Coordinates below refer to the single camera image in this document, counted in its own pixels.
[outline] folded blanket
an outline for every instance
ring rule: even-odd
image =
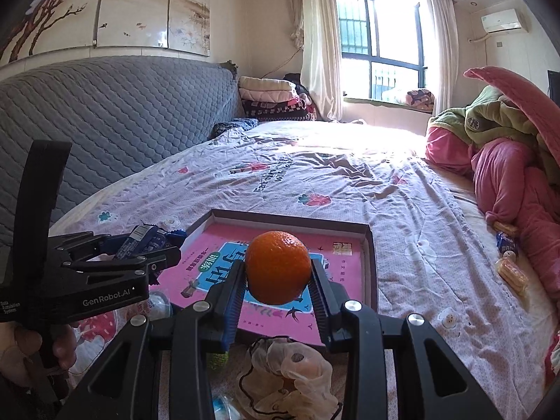
[[[290,120],[290,121],[315,121],[315,114],[308,112],[306,109],[296,110],[293,112],[281,112],[265,115],[257,115],[257,120],[264,123],[266,121],[280,121],[280,120]]]
[[[288,82],[287,80],[257,79],[255,77],[242,76],[239,78],[239,88],[261,92],[282,90],[289,92],[296,89],[296,84]]]
[[[418,110],[433,111],[433,94],[427,88],[415,88],[412,90],[393,88],[384,91],[381,96],[383,100],[405,104]]]
[[[247,90],[246,88],[240,88],[239,94],[241,99],[257,100],[260,102],[286,102],[298,96],[295,90],[256,91]]]
[[[242,100],[241,102],[247,117],[296,111],[307,112],[307,106],[302,100],[297,100],[294,104],[289,104],[288,102],[258,102],[254,100]]]

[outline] window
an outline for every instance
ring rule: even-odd
[[[392,89],[425,86],[420,3],[337,0],[346,95],[392,101]]]

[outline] painted wall mural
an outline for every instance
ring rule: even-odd
[[[101,0],[97,46],[167,47],[169,0]]]
[[[0,65],[94,43],[169,47],[209,56],[208,0],[34,0],[0,44]]]
[[[169,47],[210,55],[208,0],[169,0]]]
[[[99,0],[33,0],[0,45],[0,64],[68,47],[91,46]]]

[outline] pink blanket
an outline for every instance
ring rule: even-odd
[[[560,108],[548,96],[520,75],[495,66],[469,69],[465,77],[481,79],[507,96],[537,127],[560,164]],[[474,172],[477,204],[486,221],[520,228],[521,247],[550,298],[560,301],[560,195],[548,185],[538,155],[522,143],[500,138],[473,155],[467,166],[471,147],[449,131],[437,130],[428,132],[427,157],[465,176]]]

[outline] windowsill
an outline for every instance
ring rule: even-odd
[[[348,96],[344,97],[344,102],[352,103],[352,104],[371,104],[372,106],[384,106],[384,107],[393,107],[396,109],[408,109],[414,110],[415,112],[422,112],[427,114],[432,114],[429,110],[420,110],[412,106],[407,106],[406,104],[397,104],[395,102],[387,102],[384,100],[375,100],[375,99],[363,99],[363,98],[350,98]]]

